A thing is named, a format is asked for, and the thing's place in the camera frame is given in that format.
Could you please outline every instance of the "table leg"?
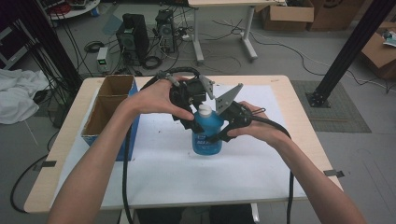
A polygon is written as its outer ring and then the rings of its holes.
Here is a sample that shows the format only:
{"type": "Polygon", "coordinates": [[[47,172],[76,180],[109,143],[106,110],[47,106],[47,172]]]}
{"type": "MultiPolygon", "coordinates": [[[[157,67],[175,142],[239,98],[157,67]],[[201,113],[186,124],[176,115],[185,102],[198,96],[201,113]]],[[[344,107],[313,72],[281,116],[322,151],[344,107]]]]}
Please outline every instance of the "table leg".
{"type": "Polygon", "coordinates": [[[204,62],[204,54],[201,50],[201,45],[198,39],[198,7],[194,9],[194,35],[192,37],[192,44],[194,45],[195,56],[198,63],[204,62]]]}
{"type": "Polygon", "coordinates": [[[251,46],[250,40],[248,39],[248,35],[250,33],[251,21],[253,20],[253,15],[254,15],[254,7],[249,7],[247,11],[246,29],[245,32],[241,32],[242,41],[244,42],[245,47],[247,48],[247,51],[250,55],[250,60],[255,60],[258,58],[256,51],[254,50],[253,46],[251,46]]]}

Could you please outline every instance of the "forearm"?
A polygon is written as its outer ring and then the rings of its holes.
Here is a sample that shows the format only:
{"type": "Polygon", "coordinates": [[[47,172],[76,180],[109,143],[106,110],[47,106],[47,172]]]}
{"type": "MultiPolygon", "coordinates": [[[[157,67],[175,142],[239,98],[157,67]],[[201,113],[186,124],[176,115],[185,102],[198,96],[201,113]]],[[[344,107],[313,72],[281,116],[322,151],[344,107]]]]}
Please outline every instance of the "forearm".
{"type": "Polygon", "coordinates": [[[136,110],[127,102],[119,106],[65,180],[49,213],[48,223],[93,222],[122,141],[136,116],[136,110]]]}
{"type": "Polygon", "coordinates": [[[322,223],[365,223],[356,205],[286,135],[275,149],[303,187],[322,223]]]}

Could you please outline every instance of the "black pole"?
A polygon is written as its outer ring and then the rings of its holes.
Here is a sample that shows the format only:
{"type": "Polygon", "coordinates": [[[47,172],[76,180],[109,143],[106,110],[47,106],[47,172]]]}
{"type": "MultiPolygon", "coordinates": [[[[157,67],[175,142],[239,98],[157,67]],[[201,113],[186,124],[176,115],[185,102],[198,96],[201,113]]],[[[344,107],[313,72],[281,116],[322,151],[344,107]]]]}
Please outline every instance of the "black pole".
{"type": "Polygon", "coordinates": [[[309,94],[308,101],[311,106],[320,107],[326,102],[348,67],[395,5],[396,0],[373,1],[352,35],[338,53],[326,76],[322,79],[315,91],[309,94]]]}

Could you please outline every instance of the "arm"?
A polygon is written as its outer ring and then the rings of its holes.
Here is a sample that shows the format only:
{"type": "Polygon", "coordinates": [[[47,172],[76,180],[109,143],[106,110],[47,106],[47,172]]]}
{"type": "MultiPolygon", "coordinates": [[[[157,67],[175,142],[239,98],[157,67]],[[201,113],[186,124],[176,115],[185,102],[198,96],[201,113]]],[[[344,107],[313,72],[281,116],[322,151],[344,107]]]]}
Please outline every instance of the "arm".
{"type": "Polygon", "coordinates": [[[137,115],[169,113],[193,119],[190,112],[170,102],[170,88],[169,81],[160,80],[119,105],[102,133],[64,181],[49,211],[48,223],[93,223],[122,141],[137,115]]]}
{"type": "MultiPolygon", "coordinates": [[[[246,102],[242,104],[251,110],[259,109],[246,102]]],[[[279,153],[300,182],[322,223],[365,223],[356,205],[281,131],[267,124],[253,121],[246,128],[228,132],[230,136],[242,134],[267,142],[279,153]]]]}

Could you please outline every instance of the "bottle label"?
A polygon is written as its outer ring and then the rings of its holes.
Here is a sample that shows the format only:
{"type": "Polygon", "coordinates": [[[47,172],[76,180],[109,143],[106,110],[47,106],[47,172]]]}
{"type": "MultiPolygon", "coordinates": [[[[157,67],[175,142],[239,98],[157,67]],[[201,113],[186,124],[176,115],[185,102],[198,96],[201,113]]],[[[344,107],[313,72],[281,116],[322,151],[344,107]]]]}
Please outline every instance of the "bottle label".
{"type": "Polygon", "coordinates": [[[206,141],[207,136],[202,134],[195,135],[195,144],[200,150],[217,150],[220,147],[220,141],[210,143],[206,141]]]}

